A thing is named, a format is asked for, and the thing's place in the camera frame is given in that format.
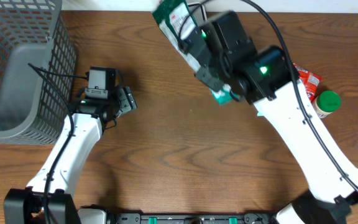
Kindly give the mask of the green glove package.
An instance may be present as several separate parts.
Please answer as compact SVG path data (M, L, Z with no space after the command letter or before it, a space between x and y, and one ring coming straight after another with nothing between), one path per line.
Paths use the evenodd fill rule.
M191 3L190 5L191 9L193 9L196 6L199 6L200 3L196 2ZM177 39L178 33L180 31L180 26L183 24L183 21L186 19L186 16L189 16L190 11L191 10L189 8L189 5L186 3L185 0L164 0L159 2L158 6L152 12L152 15L159 29L171 42L176 51L185 59L187 64L194 70L194 72L197 72L201 68L200 63L196 61L194 56L192 56L191 54L183 53L180 50ZM190 18L185 22L183 33L189 33L196 27L196 25L196 20L193 18L193 16L190 16ZM214 91L211 88L209 90L213 94L215 100L220 105L224 105L233 100L229 95L229 90L231 90L231 88L227 84L223 85L223 87L219 91Z

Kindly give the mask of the orange snack bag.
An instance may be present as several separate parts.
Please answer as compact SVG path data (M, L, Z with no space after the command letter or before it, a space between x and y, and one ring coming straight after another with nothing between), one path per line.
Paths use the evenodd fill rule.
M299 78L302 80L305 86L308 98L310 99L310 101L313 101L316 97L317 87L323 78L309 70L300 67L295 63L293 65L297 69L299 73Z

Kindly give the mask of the green lid spice jar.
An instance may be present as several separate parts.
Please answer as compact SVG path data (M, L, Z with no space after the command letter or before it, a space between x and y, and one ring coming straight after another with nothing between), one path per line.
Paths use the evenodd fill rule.
M317 96L312 102L319 118L325 118L339 109L341 97L334 91L327 90Z

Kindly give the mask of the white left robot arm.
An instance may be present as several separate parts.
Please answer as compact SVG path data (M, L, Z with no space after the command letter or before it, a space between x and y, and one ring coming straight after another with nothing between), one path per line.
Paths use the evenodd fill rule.
M6 223L114 223L107 209L77 209L73 197L85 162L101 139L107 124L137 108L128 86L113 90L103 99L76 98L69 107L62 132L37 175L24 189L10 189L4 199Z

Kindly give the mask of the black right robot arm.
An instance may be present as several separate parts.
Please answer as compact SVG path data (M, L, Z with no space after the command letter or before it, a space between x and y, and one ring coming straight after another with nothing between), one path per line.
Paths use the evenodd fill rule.
M246 100L270 122L299 164L308 190L270 217L271 223L345 223L358 203L358 168L344 155L312 107L297 71L278 47L234 56L202 47L196 77Z

